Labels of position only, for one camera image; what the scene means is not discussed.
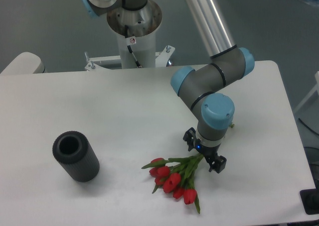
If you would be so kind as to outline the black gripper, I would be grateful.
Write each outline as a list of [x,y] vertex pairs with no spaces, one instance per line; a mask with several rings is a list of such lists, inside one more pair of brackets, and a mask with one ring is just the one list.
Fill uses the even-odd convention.
[[204,137],[196,138],[196,131],[193,127],[188,129],[184,136],[183,141],[186,142],[188,146],[188,151],[194,148],[201,153],[209,164],[209,172],[215,171],[220,173],[224,170],[226,166],[227,159],[224,156],[218,156],[218,149],[221,144],[221,139],[219,140],[208,140]]

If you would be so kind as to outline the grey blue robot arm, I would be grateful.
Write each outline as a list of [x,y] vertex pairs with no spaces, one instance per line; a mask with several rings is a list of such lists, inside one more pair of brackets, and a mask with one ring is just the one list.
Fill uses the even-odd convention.
[[[153,0],[81,0],[90,16],[105,15],[117,36],[124,69],[153,68],[160,60],[155,51],[155,32],[162,21]],[[185,0],[211,63],[195,70],[185,66],[170,81],[175,93],[197,118],[197,128],[183,139],[189,149],[201,153],[210,171],[221,172],[226,158],[217,151],[235,111],[232,100],[219,91],[252,72],[253,55],[232,39],[216,0]]]

